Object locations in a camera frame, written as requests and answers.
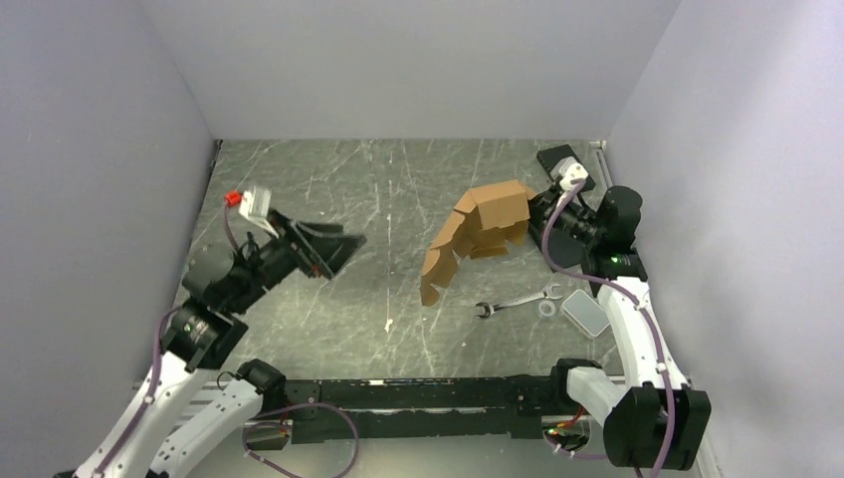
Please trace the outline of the brown cardboard paper box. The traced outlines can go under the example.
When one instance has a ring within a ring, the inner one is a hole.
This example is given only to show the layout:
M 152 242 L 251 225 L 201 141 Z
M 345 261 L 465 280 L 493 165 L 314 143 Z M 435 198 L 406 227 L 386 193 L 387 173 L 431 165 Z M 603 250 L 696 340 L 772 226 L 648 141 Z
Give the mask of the brown cardboard paper box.
M 431 307 L 466 259 L 502 256 L 528 234 L 528 204 L 536 192 L 520 180 L 473 187 L 453 206 L 430 243 L 420 274 L 421 305 Z

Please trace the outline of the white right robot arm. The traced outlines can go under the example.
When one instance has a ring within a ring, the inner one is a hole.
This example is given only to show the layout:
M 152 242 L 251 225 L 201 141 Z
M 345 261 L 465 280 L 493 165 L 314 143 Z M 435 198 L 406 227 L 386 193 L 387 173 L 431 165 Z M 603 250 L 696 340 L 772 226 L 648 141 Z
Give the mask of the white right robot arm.
M 554 409 L 581 406 L 602 429 L 617 467 L 688 471 L 712 413 L 669 351 L 651 306 L 648 276 L 635 247 L 642 198 L 612 186 L 597 208 L 577 203 L 580 188 L 555 185 L 528 202 L 528 231 L 555 272 L 589 282 L 620 353 L 625 383 L 598 365 L 569 359 L 548 387 Z

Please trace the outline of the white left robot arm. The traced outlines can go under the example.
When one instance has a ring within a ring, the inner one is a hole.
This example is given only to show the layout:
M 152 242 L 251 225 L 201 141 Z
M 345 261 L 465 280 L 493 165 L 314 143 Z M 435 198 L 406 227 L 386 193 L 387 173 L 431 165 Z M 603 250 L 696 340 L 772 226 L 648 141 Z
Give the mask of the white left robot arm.
M 333 279 L 365 244 L 362 234 L 336 223 L 308 223 L 271 211 L 259 243 L 204 246 L 182 278 L 187 299 L 156 329 L 152 364 L 102 444 L 67 477 L 185 477 L 227 435 L 256 415 L 271 418 L 286 404 L 286 378 L 252 359 L 184 424 L 183 410 L 220 375 L 248 331 L 247 310 L 291 274 Z

